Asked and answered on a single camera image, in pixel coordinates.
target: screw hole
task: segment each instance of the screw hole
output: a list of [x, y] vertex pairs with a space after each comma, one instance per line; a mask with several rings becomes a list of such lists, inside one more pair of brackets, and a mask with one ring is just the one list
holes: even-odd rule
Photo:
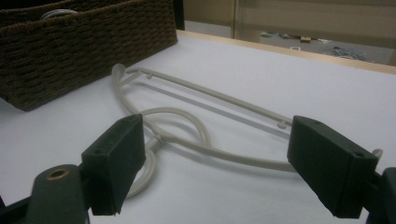
[[69, 174], [69, 170], [66, 169], [58, 169], [58, 170], [54, 170], [51, 173], [49, 173], [49, 175], [47, 176], [48, 180], [56, 180], [56, 179], [60, 179], [63, 178], [64, 176]]
[[361, 153], [361, 152], [355, 152], [355, 155], [358, 156], [358, 157], [364, 157], [364, 154]]

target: white surface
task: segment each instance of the white surface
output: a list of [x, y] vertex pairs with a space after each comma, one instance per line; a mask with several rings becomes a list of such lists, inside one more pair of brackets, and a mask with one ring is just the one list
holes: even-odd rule
[[[384, 149], [377, 170], [395, 166], [396, 76], [320, 63], [257, 49], [180, 36], [179, 42], [135, 66], [147, 67], [278, 112], [318, 119], [360, 146]], [[145, 80], [152, 87], [199, 100], [217, 101], [191, 91]], [[127, 89], [139, 108], [180, 106], [196, 114], [211, 133], [213, 145], [231, 152], [286, 160], [287, 140], [249, 128], [202, 105], [187, 104], [139, 84]], [[233, 111], [234, 107], [219, 108]], [[80, 153], [125, 112], [111, 78], [21, 112], [0, 101], [0, 194], [6, 204], [30, 194], [36, 175], [51, 166], [80, 164]], [[237, 110], [268, 127], [268, 120]], [[157, 116], [167, 130], [197, 139], [184, 119]], [[247, 167], [165, 145], [158, 153], [158, 174], [148, 189], [128, 199], [105, 223], [364, 223], [332, 217], [295, 174]]]

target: brown basket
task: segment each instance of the brown basket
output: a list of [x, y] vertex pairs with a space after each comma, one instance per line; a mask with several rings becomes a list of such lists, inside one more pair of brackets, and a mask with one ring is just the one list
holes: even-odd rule
[[[40, 20], [53, 9], [77, 14]], [[0, 10], [0, 97], [35, 109], [177, 42], [172, 0], [65, 0]]]

